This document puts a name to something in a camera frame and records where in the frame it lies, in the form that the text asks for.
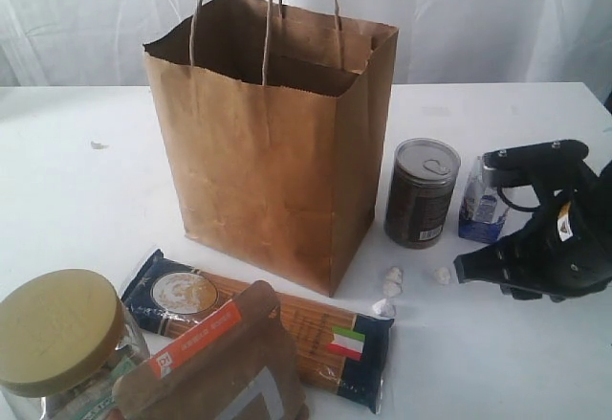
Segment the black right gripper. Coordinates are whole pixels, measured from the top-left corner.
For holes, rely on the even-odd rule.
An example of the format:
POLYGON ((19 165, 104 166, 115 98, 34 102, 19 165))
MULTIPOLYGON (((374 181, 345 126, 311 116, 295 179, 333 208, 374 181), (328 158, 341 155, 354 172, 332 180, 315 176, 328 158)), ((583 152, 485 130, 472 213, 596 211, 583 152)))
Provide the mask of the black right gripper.
POLYGON ((503 282, 517 300, 581 298, 611 282, 611 165, 599 175, 586 164, 562 184, 532 184, 539 207, 523 229, 458 255, 459 282, 503 282))

